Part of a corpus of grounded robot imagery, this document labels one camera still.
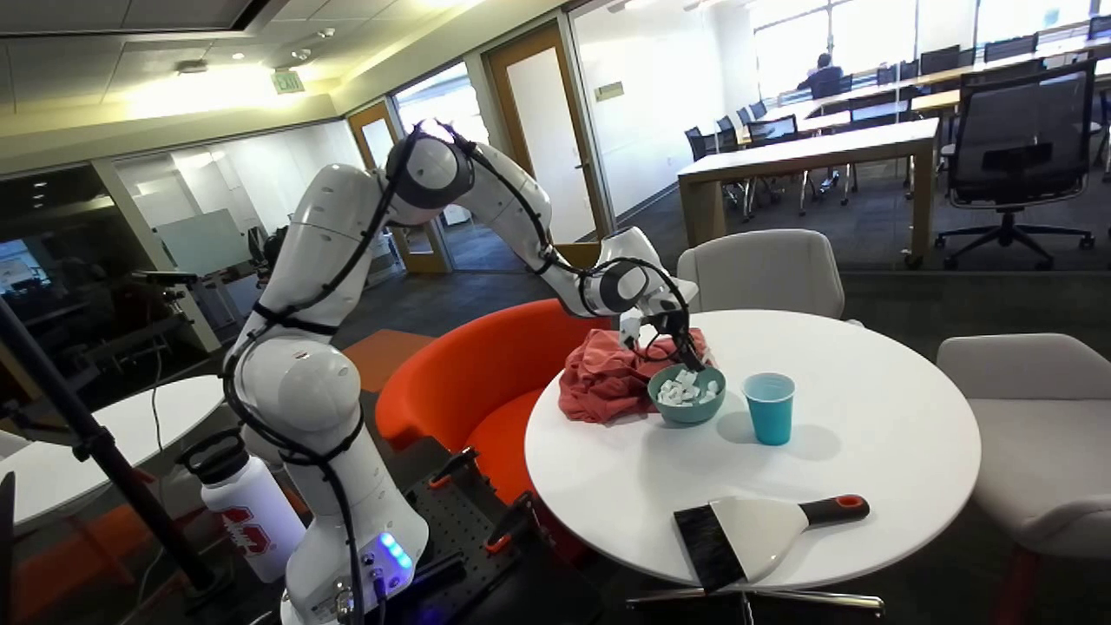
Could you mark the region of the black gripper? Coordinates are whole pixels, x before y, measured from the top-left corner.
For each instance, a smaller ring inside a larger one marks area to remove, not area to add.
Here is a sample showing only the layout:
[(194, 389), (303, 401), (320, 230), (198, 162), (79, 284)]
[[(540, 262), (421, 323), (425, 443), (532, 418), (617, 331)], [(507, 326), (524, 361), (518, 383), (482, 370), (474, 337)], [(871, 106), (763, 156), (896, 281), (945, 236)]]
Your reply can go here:
[(650, 361), (671, 361), (682, 368), (702, 368), (705, 353), (691, 332), (683, 309), (642, 311), (631, 309), (623, 317), (623, 339)]

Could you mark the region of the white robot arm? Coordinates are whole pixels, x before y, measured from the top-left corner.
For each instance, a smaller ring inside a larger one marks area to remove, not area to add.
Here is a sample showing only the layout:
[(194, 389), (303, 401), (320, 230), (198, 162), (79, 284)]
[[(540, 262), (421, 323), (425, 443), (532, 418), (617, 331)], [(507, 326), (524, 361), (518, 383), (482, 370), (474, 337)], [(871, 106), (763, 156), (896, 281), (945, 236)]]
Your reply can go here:
[(358, 361), (338, 342), (366, 297), (372, 239), (463, 205), (548, 284), (577, 319), (656, 331), (705, 363), (694, 284), (639, 230), (587, 266), (551, 239), (551, 197), (514, 156), (445, 122), (415, 126), (379, 170), (330, 162), (307, 183), (272, 276), (223, 356), (226, 407), (283, 455), (308, 528), (284, 559), (277, 625), (358, 625), (407, 592), (431, 522), (402, 495), (366, 425)]

